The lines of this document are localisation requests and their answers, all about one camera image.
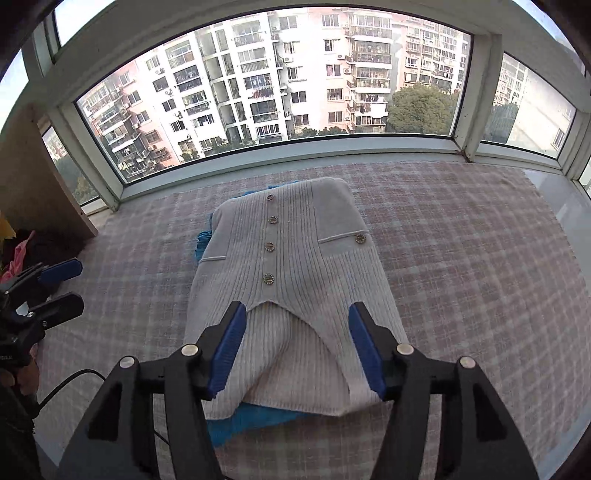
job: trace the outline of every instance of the glass pane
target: glass pane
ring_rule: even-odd
[[[63,0],[55,10],[57,35],[63,47],[84,25],[115,0]]]
[[[22,60],[22,50],[19,50],[0,80],[0,130],[28,81],[29,77]]]
[[[517,5],[519,5],[523,10],[529,13],[530,16],[533,17],[544,29],[554,37],[554,39],[560,44],[560,46],[564,49],[566,54],[571,58],[577,68],[580,70],[581,74],[585,75],[585,65],[583,60],[579,58],[579,55],[575,52],[573,46],[570,42],[566,39],[562,31],[558,28],[558,25],[554,23],[547,14],[542,12],[538,8],[538,6],[533,3],[531,0],[513,0]]]
[[[43,135],[43,141],[45,142],[47,151],[51,155],[53,163],[56,165],[57,171],[61,174],[68,190],[72,192],[78,204],[82,205],[98,198],[99,194],[74,163],[71,156],[61,144],[53,127]]]
[[[77,104],[127,181],[294,138],[449,136],[470,43],[470,35],[399,13],[262,12],[156,46]]]
[[[575,111],[550,84],[505,53],[483,139],[557,158]]]
[[[587,190],[587,193],[591,197],[591,158],[589,159],[589,162],[587,162],[587,166],[585,167],[585,170],[583,170],[579,182],[581,182],[581,185]]]

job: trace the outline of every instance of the silver screw head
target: silver screw head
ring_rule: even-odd
[[[414,347],[408,343],[399,343],[396,347],[396,351],[400,355],[412,355],[414,353]]]
[[[193,344],[193,343],[188,343],[187,345],[185,345],[183,348],[181,348],[181,353],[184,356],[193,356],[195,355],[197,352],[199,351],[199,348],[197,347],[197,345]]]
[[[125,356],[119,360],[119,366],[121,368],[129,368],[135,363],[135,359],[132,356]]]
[[[474,368],[476,361],[471,356],[463,356],[460,358],[460,365],[464,368]]]

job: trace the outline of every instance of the blue cloth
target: blue cloth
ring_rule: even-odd
[[[268,186],[268,189],[274,189],[280,185]],[[251,190],[239,195],[244,197],[251,193],[260,192],[260,190]],[[195,247],[195,260],[197,263],[203,258],[205,249],[212,239],[212,219],[213,213],[209,214],[209,230],[204,230],[197,235],[197,246]],[[250,403],[240,403],[238,408],[234,411],[232,416],[223,420],[208,420],[207,431],[212,440],[214,447],[222,446],[233,435],[250,429],[261,429],[263,427],[270,427],[279,425],[288,421],[292,421],[297,417],[306,415],[299,411],[282,410],[280,408],[260,407]]]

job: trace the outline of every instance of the tree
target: tree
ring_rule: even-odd
[[[514,103],[492,107],[482,139],[490,142],[507,143],[518,111],[519,106]]]
[[[415,84],[392,94],[386,132],[449,135],[459,92]]]

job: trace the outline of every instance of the blue gripper pad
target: blue gripper pad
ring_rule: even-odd
[[[355,304],[349,307],[349,331],[369,387],[383,400],[386,394],[386,382],[382,372],[382,358]]]
[[[81,273],[82,262],[77,258],[72,258],[71,260],[66,260],[65,262],[46,268],[39,274],[37,281],[45,286],[55,285],[69,278],[77,277]]]
[[[215,398],[226,388],[228,376],[246,331],[246,307],[241,303],[230,320],[212,356],[207,391]]]

